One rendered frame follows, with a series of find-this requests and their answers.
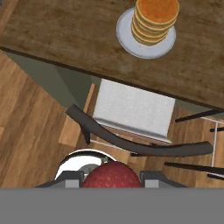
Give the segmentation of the white round plate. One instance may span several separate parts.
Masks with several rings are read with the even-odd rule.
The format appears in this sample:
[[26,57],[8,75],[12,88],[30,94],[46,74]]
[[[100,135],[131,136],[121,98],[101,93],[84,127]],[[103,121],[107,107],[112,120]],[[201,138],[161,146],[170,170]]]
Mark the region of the white round plate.
[[131,55],[140,59],[156,59],[166,55],[174,46],[176,41],[176,30],[172,26],[166,38],[156,45],[143,45],[137,42],[131,33],[131,19],[134,9],[126,10],[118,19],[116,24],[116,36],[120,45]]

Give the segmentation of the white-seat chair with dark backrest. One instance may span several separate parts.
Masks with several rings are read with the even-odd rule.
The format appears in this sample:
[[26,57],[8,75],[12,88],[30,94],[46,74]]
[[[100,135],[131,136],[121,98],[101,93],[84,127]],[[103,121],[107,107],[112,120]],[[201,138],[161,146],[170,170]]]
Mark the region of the white-seat chair with dark backrest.
[[[212,153],[213,146],[208,141],[169,144],[167,135],[174,105],[175,100],[171,97],[102,80],[92,115],[74,104],[66,114],[80,125],[87,143],[94,134],[113,145],[144,156],[190,157]],[[116,136],[109,131],[110,128],[160,140],[163,144],[134,143]]]

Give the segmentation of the red strawberry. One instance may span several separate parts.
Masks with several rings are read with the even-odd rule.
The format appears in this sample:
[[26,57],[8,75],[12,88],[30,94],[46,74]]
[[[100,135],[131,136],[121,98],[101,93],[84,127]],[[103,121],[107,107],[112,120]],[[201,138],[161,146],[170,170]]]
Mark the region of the red strawberry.
[[136,173],[121,162],[107,162],[93,169],[85,178],[83,187],[138,188],[142,184]]

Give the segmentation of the grey-green counter base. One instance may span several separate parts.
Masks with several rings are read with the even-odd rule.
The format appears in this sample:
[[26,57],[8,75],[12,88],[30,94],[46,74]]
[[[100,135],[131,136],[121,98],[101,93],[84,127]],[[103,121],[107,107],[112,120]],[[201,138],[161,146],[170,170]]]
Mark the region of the grey-green counter base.
[[113,81],[169,96],[193,113],[224,120],[224,54],[194,66],[178,59],[116,60],[97,73],[4,48],[3,51],[64,107],[84,107],[92,83]]

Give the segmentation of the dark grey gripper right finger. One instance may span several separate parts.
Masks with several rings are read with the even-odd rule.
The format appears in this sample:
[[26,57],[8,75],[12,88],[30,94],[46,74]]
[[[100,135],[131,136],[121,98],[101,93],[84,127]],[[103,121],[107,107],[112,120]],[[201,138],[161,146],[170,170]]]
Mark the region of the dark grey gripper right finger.
[[184,185],[168,179],[161,171],[140,171],[140,180],[144,188],[185,188]]

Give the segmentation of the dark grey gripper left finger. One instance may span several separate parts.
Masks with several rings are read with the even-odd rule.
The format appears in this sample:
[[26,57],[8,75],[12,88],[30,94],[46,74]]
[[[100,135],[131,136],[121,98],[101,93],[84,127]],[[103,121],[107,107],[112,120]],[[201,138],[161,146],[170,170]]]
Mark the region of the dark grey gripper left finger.
[[55,180],[39,185],[38,188],[80,188],[83,180],[83,171],[63,171]]

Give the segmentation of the stack of golden pancakes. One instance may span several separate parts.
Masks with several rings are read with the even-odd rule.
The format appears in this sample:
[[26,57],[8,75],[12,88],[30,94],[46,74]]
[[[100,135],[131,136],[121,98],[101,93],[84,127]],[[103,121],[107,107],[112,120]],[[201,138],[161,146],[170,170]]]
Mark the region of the stack of golden pancakes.
[[179,14],[179,0],[136,0],[131,19],[134,39],[146,46],[164,40]]

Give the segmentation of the white round thing, black rim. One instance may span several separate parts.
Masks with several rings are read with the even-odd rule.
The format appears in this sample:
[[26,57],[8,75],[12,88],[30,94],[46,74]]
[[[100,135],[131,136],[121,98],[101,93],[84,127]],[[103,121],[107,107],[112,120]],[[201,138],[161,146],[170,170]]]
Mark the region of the white round thing, black rim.
[[55,179],[64,171],[82,171],[87,176],[93,169],[102,165],[104,162],[115,161],[108,153],[101,150],[82,149],[70,153],[59,164]]

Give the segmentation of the black-legged chair with white frame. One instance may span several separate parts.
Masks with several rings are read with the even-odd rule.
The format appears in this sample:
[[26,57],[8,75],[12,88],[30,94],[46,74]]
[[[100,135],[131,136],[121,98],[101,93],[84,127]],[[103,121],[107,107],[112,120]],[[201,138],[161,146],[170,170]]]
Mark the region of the black-legged chair with white frame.
[[[217,115],[220,113],[221,112],[219,110],[212,109],[212,110],[200,112],[198,114],[177,118],[175,120],[175,122],[181,123],[184,121],[202,118],[205,116],[213,116],[213,115]],[[206,172],[210,178],[224,180],[224,168],[217,168],[217,167],[213,167],[213,166],[202,166],[202,165],[195,165],[195,164],[171,163],[171,162],[165,162],[164,164],[166,166],[175,167],[175,168],[181,168],[181,169],[192,170],[192,171],[197,171],[197,172]]]

